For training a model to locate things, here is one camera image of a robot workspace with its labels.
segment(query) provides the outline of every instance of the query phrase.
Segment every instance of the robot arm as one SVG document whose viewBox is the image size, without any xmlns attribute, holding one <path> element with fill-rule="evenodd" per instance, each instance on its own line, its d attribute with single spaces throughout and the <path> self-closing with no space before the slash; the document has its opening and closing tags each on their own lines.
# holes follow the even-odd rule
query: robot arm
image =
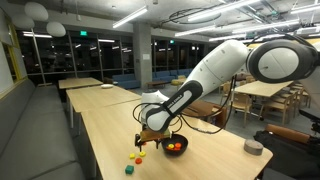
<svg viewBox="0 0 320 180">
<path fill-rule="evenodd" d="M 198 63 L 177 93 L 160 107 L 145 108 L 142 122 L 152 131 L 165 132 L 170 121 L 184 108 L 230 80 L 245 63 L 248 53 L 247 47 L 239 41 L 229 40 L 222 43 Z M 143 103 L 148 102 L 144 95 L 142 99 L 145 100 Z"/>
</svg>

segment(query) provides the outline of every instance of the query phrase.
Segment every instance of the plate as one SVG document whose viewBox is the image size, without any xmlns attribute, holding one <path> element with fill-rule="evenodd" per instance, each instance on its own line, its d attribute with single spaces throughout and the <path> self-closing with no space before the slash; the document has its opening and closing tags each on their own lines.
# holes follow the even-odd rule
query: plate
<svg viewBox="0 0 320 180">
<path fill-rule="evenodd" d="M 101 85 L 101 88 L 102 88 L 102 89 L 109 89 L 109 88 L 112 88 L 112 87 L 113 87 L 112 84 L 102 84 L 102 85 Z"/>
</svg>

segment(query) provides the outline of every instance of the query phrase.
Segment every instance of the ceiling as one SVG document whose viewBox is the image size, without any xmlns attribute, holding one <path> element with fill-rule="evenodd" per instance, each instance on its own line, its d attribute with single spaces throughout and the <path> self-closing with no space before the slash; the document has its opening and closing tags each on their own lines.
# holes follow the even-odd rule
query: ceiling
<svg viewBox="0 0 320 180">
<path fill-rule="evenodd" d="M 8 0 L 9 3 L 25 4 L 30 0 Z M 169 29 L 175 31 L 187 31 L 201 28 L 209 25 L 216 25 L 218 28 L 203 35 L 216 37 L 231 34 L 232 30 L 241 29 L 248 26 L 261 25 L 252 16 L 258 16 L 264 23 L 279 22 L 300 18 L 304 23 L 310 23 L 313 17 L 314 23 L 320 22 L 320 11 L 307 12 L 299 15 L 291 15 L 290 10 L 297 2 L 296 7 L 311 5 L 314 0 L 261 0 L 260 2 L 242 7 L 232 11 L 222 13 L 215 18 L 206 19 L 208 22 L 198 22 L 197 24 L 184 24 L 186 17 L 181 17 L 189 13 L 194 13 L 201 8 L 209 8 L 223 5 L 222 0 L 158 0 L 154 5 L 153 0 L 32 0 L 44 5 L 47 9 L 55 10 L 61 13 L 75 13 L 76 2 L 80 15 L 105 18 L 110 20 L 120 20 L 137 9 L 148 5 L 148 12 L 140 16 L 135 21 L 150 23 L 154 28 Z M 234 0 L 224 0 L 225 2 L 234 2 Z M 170 21 L 170 15 L 180 11 L 176 22 Z M 279 29 L 284 31 L 293 31 L 298 27 L 286 27 Z"/>
</svg>

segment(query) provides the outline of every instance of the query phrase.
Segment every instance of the floor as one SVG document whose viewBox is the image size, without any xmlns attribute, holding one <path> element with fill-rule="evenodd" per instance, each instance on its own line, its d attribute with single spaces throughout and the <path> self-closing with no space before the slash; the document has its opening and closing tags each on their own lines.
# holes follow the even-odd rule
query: floor
<svg viewBox="0 0 320 180">
<path fill-rule="evenodd" d="M 158 89 L 162 94 L 166 95 L 167 97 L 171 97 L 174 93 L 177 92 L 177 87 L 172 86 L 170 84 L 165 85 L 164 88 Z M 144 89 L 133 89 L 132 92 L 135 92 L 139 95 L 141 95 L 145 90 Z M 219 94 L 218 90 L 215 90 L 208 95 L 201 98 L 202 100 L 209 101 L 212 103 L 219 104 L 221 100 L 221 95 Z M 254 113 L 259 114 L 259 109 L 253 109 Z M 272 112 L 271 114 L 268 114 L 263 121 L 260 121 L 257 116 L 251 116 L 250 120 L 247 122 L 246 127 L 243 127 L 243 113 L 232 112 L 230 119 L 228 121 L 228 124 L 226 125 L 226 130 L 236 134 L 238 136 L 241 136 L 245 139 L 253 139 L 253 136 L 257 131 L 261 131 L 265 128 L 267 124 L 274 124 L 282 126 L 281 124 L 281 113 L 279 112 Z M 96 163 L 93 158 L 92 149 L 90 147 L 89 138 L 85 132 L 85 128 L 81 128 L 81 135 L 78 135 L 78 115 L 74 116 L 75 118 L 75 127 L 71 129 L 71 135 L 73 136 L 74 144 L 76 147 L 77 154 L 79 156 L 80 164 L 82 165 L 82 168 L 84 170 L 84 173 L 86 174 L 87 179 L 101 179 L 99 178 L 99 172 L 97 171 L 98 178 L 90 178 L 94 177 L 96 172 L 92 167 L 95 167 L 94 164 Z M 310 128 L 311 128 L 311 121 L 305 118 L 302 115 L 296 116 L 294 119 L 291 118 L 291 121 L 289 124 L 285 124 L 284 127 L 294 129 L 297 131 L 301 131 L 307 134 L 314 134 Z"/>
</svg>

